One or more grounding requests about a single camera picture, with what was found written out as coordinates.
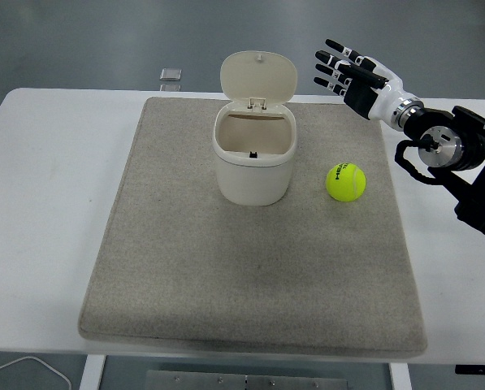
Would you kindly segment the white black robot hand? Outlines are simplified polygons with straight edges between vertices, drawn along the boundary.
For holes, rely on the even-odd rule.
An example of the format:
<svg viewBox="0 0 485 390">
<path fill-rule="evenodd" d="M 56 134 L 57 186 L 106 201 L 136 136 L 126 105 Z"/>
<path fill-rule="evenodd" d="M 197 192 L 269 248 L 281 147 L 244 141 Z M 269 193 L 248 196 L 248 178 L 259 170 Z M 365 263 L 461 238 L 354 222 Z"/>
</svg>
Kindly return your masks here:
<svg viewBox="0 0 485 390">
<path fill-rule="evenodd" d="M 344 99 L 365 119 L 389 120 L 396 105 L 408 98 L 401 78 L 378 60 L 327 39 L 327 48 L 315 53 L 320 72 L 314 82 Z"/>
</svg>

